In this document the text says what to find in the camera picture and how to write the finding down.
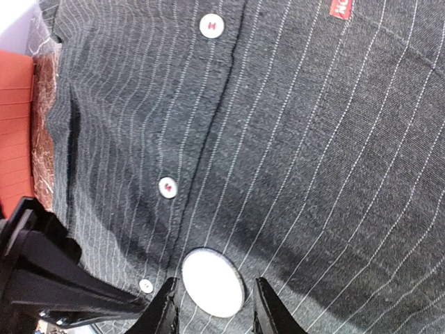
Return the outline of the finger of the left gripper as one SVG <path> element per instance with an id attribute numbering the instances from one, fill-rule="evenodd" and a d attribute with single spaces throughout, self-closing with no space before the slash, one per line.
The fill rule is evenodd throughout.
<path id="1" fill-rule="evenodd" d="M 80 245 L 36 198 L 23 197 L 1 220 L 1 326 L 62 327 L 137 319 L 146 303 L 91 276 Z"/>

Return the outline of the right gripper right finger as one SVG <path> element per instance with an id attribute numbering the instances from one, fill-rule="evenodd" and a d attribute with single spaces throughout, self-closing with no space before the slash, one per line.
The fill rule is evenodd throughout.
<path id="1" fill-rule="evenodd" d="M 253 333 L 307 334 L 265 278 L 260 277 L 255 280 L 253 297 Z"/>

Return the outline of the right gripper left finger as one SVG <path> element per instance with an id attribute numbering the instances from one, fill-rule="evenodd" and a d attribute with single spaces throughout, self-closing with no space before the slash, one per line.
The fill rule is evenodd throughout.
<path id="1" fill-rule="evenodd" d="M 144 313 L 126 334 L 179 333 L 179 278 L 168 278 Z"/>

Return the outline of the round brooch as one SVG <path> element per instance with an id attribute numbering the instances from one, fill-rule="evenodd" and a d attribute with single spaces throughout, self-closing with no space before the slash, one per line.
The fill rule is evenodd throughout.
<path id="1" fill-rule="evenodd" d="M 243 279 L 233 263 L 211 248 L 196 248 L 184 258 L 181 276 L 187 294 L 208 315 L 229 318 L 245 302 Z"/>

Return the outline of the black pinstriped shirt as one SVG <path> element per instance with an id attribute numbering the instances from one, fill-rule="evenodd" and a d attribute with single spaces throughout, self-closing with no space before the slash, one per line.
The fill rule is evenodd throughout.
<path id="1" fill-rule="evenodd" d="M 41 1 L 53 210 L 95 277 L 212 248 L 309 333 L 444 332 L 444 2 Z"/>

